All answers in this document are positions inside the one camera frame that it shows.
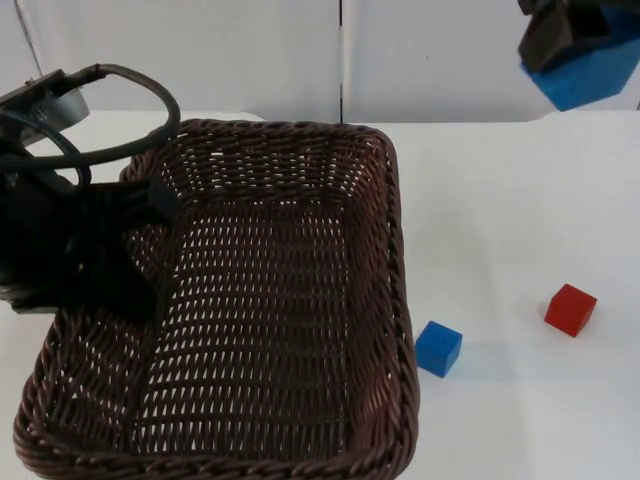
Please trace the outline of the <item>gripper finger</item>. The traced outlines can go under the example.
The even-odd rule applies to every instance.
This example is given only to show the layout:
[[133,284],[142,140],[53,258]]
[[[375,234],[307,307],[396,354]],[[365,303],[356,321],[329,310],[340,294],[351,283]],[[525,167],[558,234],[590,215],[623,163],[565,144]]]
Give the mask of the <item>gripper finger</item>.
[[529,23],[518,46],[528,71],[547,69],[573,43],[568,1],[531,1]]
[[572,6],[572,46],[577,51],[600,47],[611,29],[599,5]]

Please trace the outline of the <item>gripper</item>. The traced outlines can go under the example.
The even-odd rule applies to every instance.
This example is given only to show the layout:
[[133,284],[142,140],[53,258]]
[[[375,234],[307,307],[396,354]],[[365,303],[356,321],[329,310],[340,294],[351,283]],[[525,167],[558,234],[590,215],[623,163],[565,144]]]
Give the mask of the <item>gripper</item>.
[[150,321],[156,292],[112,223],[173,223],[159,178],[74,185],[54,172],[1,176],[1,300],[17,313],[85,305]]

